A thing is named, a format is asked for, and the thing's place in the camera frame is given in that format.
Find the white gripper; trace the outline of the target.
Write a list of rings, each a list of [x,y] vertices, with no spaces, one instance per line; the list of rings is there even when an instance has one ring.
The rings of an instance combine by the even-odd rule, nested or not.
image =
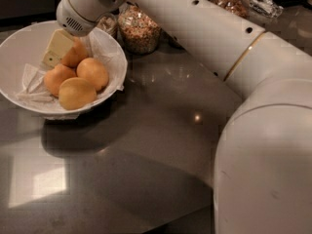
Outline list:
[[[116,11],[123,2],[124,0],[60,0],[57,21],[64,30],[57,29],[53,33],[42,62],[49,67],[57,65],[72,48],[73,36],[87,36],[105,14]]]

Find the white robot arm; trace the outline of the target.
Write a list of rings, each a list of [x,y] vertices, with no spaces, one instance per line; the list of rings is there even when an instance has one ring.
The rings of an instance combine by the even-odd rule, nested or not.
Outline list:
[[[73,172],[84,191],[71,213],[78,233],[138,233],[195,214],[214,200],[215,234],[312,234],[311,58],[251,22],[205,0],[127,0],[161,24],[243,103],[222,131],[213,156],[214,182],[174,167],[207,160],[205,132],[186,124],[193,102],[213,96],[193,86],[183,98],[157,88],[152,104],[125,106],[100,141],[120,138],[103,162]],[[167,163],[156,161],[165,154]]]

